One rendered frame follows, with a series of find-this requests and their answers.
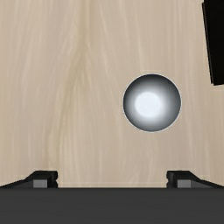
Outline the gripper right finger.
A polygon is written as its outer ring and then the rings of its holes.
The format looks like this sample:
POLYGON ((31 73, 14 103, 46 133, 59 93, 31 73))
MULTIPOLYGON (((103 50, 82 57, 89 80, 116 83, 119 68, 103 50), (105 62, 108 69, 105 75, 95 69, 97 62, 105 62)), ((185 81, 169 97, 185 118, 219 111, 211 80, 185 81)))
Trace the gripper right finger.
POLYGON ((167 188, 222 188, 222 185, 200 179, 190 171, 168 171, 166 178, 167 188))

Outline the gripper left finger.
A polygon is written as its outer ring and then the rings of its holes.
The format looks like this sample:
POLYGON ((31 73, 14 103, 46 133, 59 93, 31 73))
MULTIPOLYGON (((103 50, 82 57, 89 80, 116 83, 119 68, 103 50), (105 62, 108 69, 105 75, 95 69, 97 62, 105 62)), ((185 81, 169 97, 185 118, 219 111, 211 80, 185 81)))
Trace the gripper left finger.
POLYGON ((21 179, 1 188, 57 188, 57 171, 34 171, 25 179, 21 179))

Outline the grey porcelain bowl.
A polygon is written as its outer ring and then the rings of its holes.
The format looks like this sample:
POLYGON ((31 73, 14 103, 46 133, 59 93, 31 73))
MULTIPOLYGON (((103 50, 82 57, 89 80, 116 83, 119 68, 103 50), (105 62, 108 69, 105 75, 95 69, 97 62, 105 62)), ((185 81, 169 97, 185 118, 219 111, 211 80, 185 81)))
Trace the grey porcelain bowl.
POLYGON ((149 73, 135 78, 125 89, 122 110, 129 123, 143 132, 170 128, 182 108, 179 89, 169 78, 149 73))

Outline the slatted rack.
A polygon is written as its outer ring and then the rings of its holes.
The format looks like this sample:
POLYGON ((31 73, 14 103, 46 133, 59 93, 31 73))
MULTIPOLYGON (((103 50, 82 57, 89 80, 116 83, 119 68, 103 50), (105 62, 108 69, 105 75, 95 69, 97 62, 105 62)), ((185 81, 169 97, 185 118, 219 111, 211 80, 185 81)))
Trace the slatted rack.
POLYGON ((211 82, 224 85, 224 0, 203 0, 202 10, 211 82))

